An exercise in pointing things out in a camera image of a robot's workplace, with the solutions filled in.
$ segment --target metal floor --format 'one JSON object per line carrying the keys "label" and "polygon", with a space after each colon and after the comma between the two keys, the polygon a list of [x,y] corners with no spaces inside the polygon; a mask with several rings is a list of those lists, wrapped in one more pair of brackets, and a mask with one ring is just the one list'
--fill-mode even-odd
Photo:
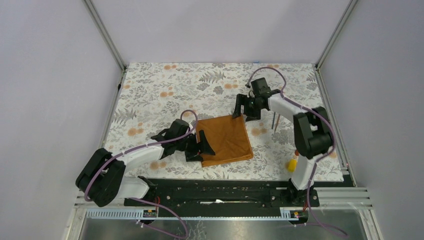
{"label": "metal floor", "polygon": [[[345,230],[350,239],[366,240],[361,217],[355,210],[316,210],[316,216],[326,224]],[[188,240],[339,240],[321,227],[282,227],[287,221],[269,220],[189,220],[186,221],[190,235]],[[177,220],[157,220],[153,226],[175,234],[184,234]],[[141,228],[134,220],[86,218],[80,240],[173,240],[163,233]]]}

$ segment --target gray wall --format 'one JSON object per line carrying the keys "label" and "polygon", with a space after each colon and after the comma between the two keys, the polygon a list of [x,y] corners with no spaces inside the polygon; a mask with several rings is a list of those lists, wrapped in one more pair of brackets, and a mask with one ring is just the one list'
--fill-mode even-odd
{"label": "gray wall", "polygon": [[315,63],[348,3],[94,0],[127,63]]}
{"label": "gray wall", "polygon": [[14,0],[0,73],[0,239],[60,239],[120,71],[81,0]]}
{"label": "gray wall", "polygon": [[322,68],[386,240],[422,239],[424,1],[359,1]]}

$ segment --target table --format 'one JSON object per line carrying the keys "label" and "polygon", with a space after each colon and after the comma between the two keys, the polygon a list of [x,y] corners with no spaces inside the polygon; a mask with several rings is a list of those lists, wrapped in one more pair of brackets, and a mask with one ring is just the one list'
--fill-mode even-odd
{"label": "table", "polygon": [[[322,106],[322,98],[312,64],[265,63],[131,63],[122,84],[105,148],[113,154],[142,145],[168,128],[182,111],[194,110],[198,118],[232,114],[237,94],[247,94],[250,74],[259,67],[272,66],[287,79],[284,94],[308,107]],[[283,80],[264,69],[254,79],[264,77],[271,89]],[[185,113],[183,120],[194,117]],[[202,167],[186,162],[183,152],[146,163],[128,172],[129,177],[170,179],[228,179],[287,181],[287,164],[295,152],[293,124],[281,118],[276,132],[271,129],[273,112],[262,110],[262,118],[246,123],[254,158]],[[315,181],[343,181],[336,153],[323,159]]]}

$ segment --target folded cloth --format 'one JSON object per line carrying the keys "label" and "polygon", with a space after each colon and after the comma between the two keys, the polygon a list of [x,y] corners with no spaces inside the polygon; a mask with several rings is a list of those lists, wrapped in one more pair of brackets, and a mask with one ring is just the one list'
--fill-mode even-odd
{"label": "folded cloth", "polygon": [[197,136],[203,130],[207,142],[215,155],[202,154],[202,167],[227,164],[253,158],[243,117],[233,119],[231,115],[199,120]]}

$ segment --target wire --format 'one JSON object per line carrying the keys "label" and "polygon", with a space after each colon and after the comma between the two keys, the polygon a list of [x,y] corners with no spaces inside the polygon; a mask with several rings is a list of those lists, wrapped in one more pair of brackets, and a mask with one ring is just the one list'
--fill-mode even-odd
{"label": "wire", "polygon": [[291,99],[289,99],[289,98],[287,98],[287,97],[285,97],[284,96],[284,94],[283,94],[283,90],[284,90],[284,88],[286,87],[286,85],[287,85],[287,80],[286,80],[286,78],[284,77],[284,75],[279,71],[279,70],[277,70],[277,69],[275,69],[275,68],[273,68],[273,67],[270,67],[270,66],[263,66],[263,67],[260,67],[260,68],[258,68],[258,69],[256,69],[251,75],[250,75],[250,78],[249,78],[249,80],[247,81],[247,84],[246,84],[246,87],[248,87],[248,88],[250,88],[250,83],[251,83],[251,81],[252,81],[252,78],[254,77],[254,75],[259,71],[259,70],[262,70],[262,69],[271,69],[271,70],[274,70],[274,71],[276,71],[280,76],[281,76],[281,78],[282,78],[282,80],[284,81],[284,85],[282,86],[282,88],[281,88],[281,90],[280,90],[280,95],[281,95],[281,97],[282,97],[282,99],[283,100],[286,100],[287,102],[289,102],[289,103],[291,103],[292,105],[294,105],[294,106],[296,106],[296,107],[298,107],[298,108],[301,108],[301,109],[304,109],[304,110],[306,110],[306,111],[308,111],[308,112],[310,112],[311,114],[313,114],[313,115],[315,115],[317,118],[319,118],[321,121],[323,121],[324,123],[325,123],[325,125],[327,125],[328,126],[328,128],[330,129],[330,132],[331,132],[331,139],[332,139],[332,142],[333,142],[333,144],[332,144],[332,148],[331,148],[331,150],[329,151],[329,152],[327,152],[327,153],[325,153],[325,154],[323,154],[321,157],[319,157],[317,160],[315,160],[315,162],[314,162],[314,164],[313,164],[313,169],[312,169],[312,173],[310,174],[310,177],[309,177],[309,180],[308,180],[308,182],[307,182],[307,190],[306,190],[306,203],[307,203],[307,207],[308,207],[308,209],[309,209],[309,211],[310,211],[310,213],[311,213],[311,215],[312,215],[312,217],[315,219],[315,221],[316,221],[316,223],[309,223],[308,225],[319,225],[319,226],[321,226],[321,227],[323,227],[325,230],[327,230],[328,232],[330,232],[330,233],[332,233],[332,234],[334,234],[334,235],[336,235],[336,236],[339,236],[339,237],[341,237],[341,238],[345,238],[345,239],[347,239],[347,238],[349,238],[349,235],[347,234],[347,232],[346,231],[344,231],[344,230],[342,230],[341,228],[339,228],[339,227],[337,227],[337,226],[333,226],[333,225],[330,225],[330,224],[326,224],[326,223],[322,223],[322,222],[320,222],[319,220],[318,220],[318,218],[315,216],[315,214],[314,214],[314,212],[312,211],[312,208],[311,208],[311,202],[310,202],[310,199],[309,199],[309,194],[310,194],[310,188],[311,188],[311,184],[312,184],[312,179],[314,178],[314,175],[315,175],[315,172],[317,171],[317,163],[319,163],[322,159],[324,159],[325,157],[327,157],[328,155],[330,155],[330,154],[332,154],[333,152],[334,152],[334,150],[336,149],[336,141],[335,141],[335,139],[336,139],[336,135],[335,135],[335,133],[334,133],[334,130],[333,130],[333,128],[332,128],[332,126],[331,126],[331,124],[323,117],[323,116],[321,116],[320,114],[318,114],[317,112],[315,112],[315,111],[313,111],[312,109],[310,109],[310,108],[308,108],[308,107],[305,107],[305,106],[302,106],[302,105],[300,105],[299,103],[297,103],[297,102],[295,102],[295,101],[293,101],[293,100],[291,100]]}
{"label": "wire", "polygon": [[[98,169],[98,171],[94,174],[94,176],[92,177],[92,179],[88,183],[87,188],[85,189],[85,192],[84,192],[84,199],[87,202],[91,202],[92,201],[89,198],[89,192],[90,192],[90,189],[91,189],[94,181],[97,179],[97,177],[100,175],[100,173],[102,173],[102,171],[106,168],[106,166],[109,165],[113,160],[115,160],[115,159],[117,159],[119,157],[122,157],[125,154],[129,154],[131,152],[134,152],[135,150],[146,148],[148,146],[154,146],[154,145],[160,145],[160,144],[166,144],[166,143],[170,143],[170,142],[175,142],[175,141],[178,141],[180,139],[183,139],[183,138],[187,137],[189,134],[191,134],[193,132],[193,130],[196,129],[196,126],[198,125],[199,119],[198,119],[198,116],[196,115],[196,113],[193,110],[190,110],[190,109],[187,109],[187,110],[182,111],[181,116],[179,118],[180,119],[183,119],[183,114],[186,113],[186,112],[192,113],[194,115],[194,117],[195,117],[195,122],[194,122],[194,126],[193,126],[192,129],[190,129],[187,133],[185,133],[182,136],[179,136],[179,137],[176,137],[176,138],[173,138],[173,139],[169,139],[169,140],[165,140],[165,141],[158,141],[158,142],[152,142],[152,143],[147,143],[147,144],[144,144],[144,145],[135,146],[133,148],[130,148],[130,149],[124,151],[123,153],[121,152],[121,153],[116,154],[115,156],[112,156],[109,160],[107,160],[106,162],[104,162],[104,164]],[[186,239],[186,238],[189,237],[189,231],[187,229],[186,223],[175,212],[173,212],[168,207],[166,207],[164,205],[161,205],[161,204],[154,203],[154,202],[150,202],[150,201],[138,199],[138,198],[131,198],[131,199],[132,200],[135,200],[135,201],[138,201],[138,202],[145,203],[145,204],[149,204],[149,205],[152,205],[152,206],[156,206],[156,207],[159,207],[159,208],[163,208],[163,209],[167,210],[168,212],[170,212],[171,214],[173,214],[181,222],[182,226],[184,227],[184,229],[185,229],[185,236],[177,236],[177,235],[175,235],[173,233],[170,233],[170,232],[167,232],[165,230],[162,230],[162,229],[159,229],[159,228],[156,228],[156,227],[153,227],[153,226],[149,226],[149,225],[146,225],[146,227],[151,228],[151,229],[154,229],[156,231],[159,231],[161,233],[164,233],[166,235],[169,235],[169,236],[172,236],[172,237],[178,238],[178,239]]]}

